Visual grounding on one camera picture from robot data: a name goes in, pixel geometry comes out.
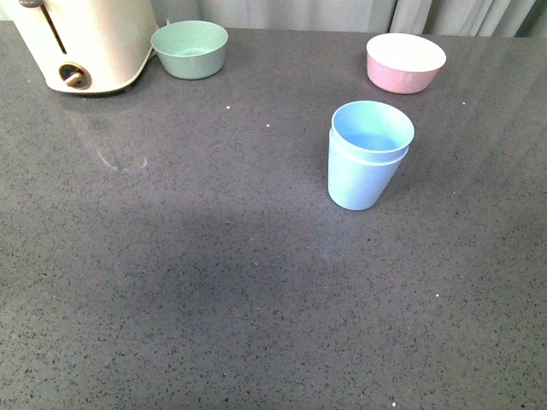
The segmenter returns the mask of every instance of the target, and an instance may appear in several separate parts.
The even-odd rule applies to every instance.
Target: toaster lever
[[[23,7],[34,9],[35,7],[40,7],[44,4],[44,0],[19,0],[19,4]]]

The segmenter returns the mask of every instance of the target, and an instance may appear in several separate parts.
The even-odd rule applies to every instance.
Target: white toaster
[[[102,93],[130,85],[157,30],[150,0],[4,2],[53,90]]]

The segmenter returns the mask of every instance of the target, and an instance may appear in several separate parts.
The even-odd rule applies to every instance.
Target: plastic cup
[[[410,118],[391,105],[349,102],[332,116],[328,150],[328,192],[342,208],[372,207],[409,152]]]

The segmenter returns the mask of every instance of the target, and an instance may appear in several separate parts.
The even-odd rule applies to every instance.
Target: curtain
[[[0,0],[0,18],[9,18]],[[547,0],[152,0],[158,24],[547,38]]]

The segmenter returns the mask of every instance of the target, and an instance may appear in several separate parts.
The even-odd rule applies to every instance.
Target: stacked cups
[[[363,210],[378,200],[409,151],[410,118],[391,105],[350,102],[332,116],[328,192],[341,207]]]

